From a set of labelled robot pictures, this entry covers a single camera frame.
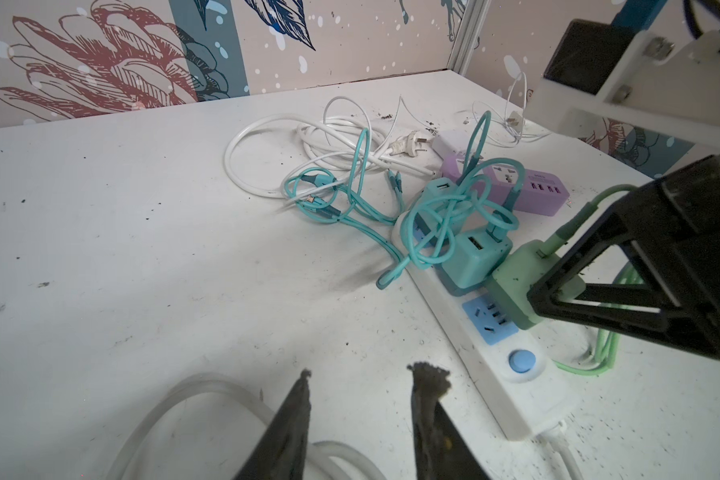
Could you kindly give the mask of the pale lilac charger adapter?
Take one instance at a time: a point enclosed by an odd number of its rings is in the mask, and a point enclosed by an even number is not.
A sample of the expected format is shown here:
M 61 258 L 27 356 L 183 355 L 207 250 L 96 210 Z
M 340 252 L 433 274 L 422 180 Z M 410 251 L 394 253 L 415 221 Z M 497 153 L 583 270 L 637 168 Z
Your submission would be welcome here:
M 442 159 L 452 156 L 464 157 L 469 135 L 461 130 L 442 131 L 431 140 L 432 150 Z

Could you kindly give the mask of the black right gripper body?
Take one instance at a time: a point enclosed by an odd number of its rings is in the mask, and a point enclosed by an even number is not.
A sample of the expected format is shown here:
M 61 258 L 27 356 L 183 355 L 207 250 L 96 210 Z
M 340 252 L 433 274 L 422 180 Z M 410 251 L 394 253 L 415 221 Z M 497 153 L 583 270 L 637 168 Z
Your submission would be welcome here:
M 663 294 L 649 330 L 720 360 L 720 155 L 631 193 L 629 216 L 642 270 Z

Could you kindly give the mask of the white blue power strip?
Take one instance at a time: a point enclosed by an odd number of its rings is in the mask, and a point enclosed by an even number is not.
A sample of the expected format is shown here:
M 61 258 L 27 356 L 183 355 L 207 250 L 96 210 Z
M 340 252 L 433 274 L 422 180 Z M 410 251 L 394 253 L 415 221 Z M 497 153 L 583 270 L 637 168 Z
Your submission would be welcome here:
M 527 440 L 563 423 L 578 395 L 507 307 L 484 287 L 452 294 L 434 267 L 406 270 L 507 439 Z

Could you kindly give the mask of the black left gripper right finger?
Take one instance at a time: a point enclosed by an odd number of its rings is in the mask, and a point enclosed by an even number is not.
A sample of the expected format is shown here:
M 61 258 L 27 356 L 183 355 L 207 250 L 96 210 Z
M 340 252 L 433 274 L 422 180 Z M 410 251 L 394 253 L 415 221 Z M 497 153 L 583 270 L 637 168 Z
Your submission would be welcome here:
M 411 413 L 417 478 L 490 479 L 440 403 L 451 387 L 450 372 L 427 362 L 415 362 L 408 369 L 413 377 Z

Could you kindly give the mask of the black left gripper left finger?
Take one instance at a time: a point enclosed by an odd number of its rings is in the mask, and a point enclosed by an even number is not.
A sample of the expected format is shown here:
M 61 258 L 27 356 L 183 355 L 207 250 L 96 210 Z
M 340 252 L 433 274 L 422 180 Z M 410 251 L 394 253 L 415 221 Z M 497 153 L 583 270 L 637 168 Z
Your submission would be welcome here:
M 304 369 L 235 479 L 301 480 L 311 414 L 309 378 Z

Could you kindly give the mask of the teal plug adapter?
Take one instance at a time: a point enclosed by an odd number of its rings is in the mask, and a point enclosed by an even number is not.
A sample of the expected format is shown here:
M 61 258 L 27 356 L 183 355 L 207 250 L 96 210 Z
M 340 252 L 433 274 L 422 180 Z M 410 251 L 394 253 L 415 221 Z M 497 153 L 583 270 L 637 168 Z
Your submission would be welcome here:
M 513 243 L 496 240 L 486 230 L 473 229 L 455 236 L 453 255 L 438 268 L 446 290 L 461 296 L 478 288 L 507 258 Z

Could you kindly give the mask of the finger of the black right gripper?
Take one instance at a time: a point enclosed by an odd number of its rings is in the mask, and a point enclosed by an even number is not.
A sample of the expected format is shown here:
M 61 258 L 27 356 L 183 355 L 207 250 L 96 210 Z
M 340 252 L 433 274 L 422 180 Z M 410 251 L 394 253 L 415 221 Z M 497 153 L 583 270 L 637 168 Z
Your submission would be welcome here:
M 605 283 L 583 282 L 579 274 L 606 250 L 617 247 L 626 256 L 626 265 L 633 268 L 643 280 L 641 284 L 633 286 L 650 287 L 658 292 L 659 299 L 666 300 L 666 293 L 656 270 L 656 262 L 649 257 L 649 252 L 640 244 L 638 235 L 642 232 L 642 228 L 634 225 L 634 222 L 638 220 L 634 206 L 640 199 L 640 189 L 633 185 L 619 184 L 610 187 L 587 202 L 572 220 L 559 227 L 550 238 L 543 242 L 540 253 L 545 255 L 557 253 L 560 247 L 578 232 L 584 222 L 597 212 L 602 202 L 617 193 L 621 193 L 623 196 L 598 217 L 583 236 L 531 289 L 542 283 L 560 301 L 604 305 L 606 295 L 597 293 L 592 286 Z
M 675 305 L 646 286 L 594 284 L 604 305 L 560 301 L 542 283 L 530 290 L 540 316 L 605 329 L 668 348 L 720 360 L 720 316 L 712 304 L 695 299 Z

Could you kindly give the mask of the green plug adapter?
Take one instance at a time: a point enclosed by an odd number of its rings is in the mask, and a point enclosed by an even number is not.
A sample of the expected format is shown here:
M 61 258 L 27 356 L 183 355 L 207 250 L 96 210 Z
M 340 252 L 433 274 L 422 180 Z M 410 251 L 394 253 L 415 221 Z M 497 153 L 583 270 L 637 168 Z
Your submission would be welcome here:
M 499 310 L 521 330 L 529 330 L 546 320 L 535 312 L 527 298 L 531 287 L 560 260 L 556 253 L 540 253 L 542 245 L 542 240 L 521 245 L 484 283 Z

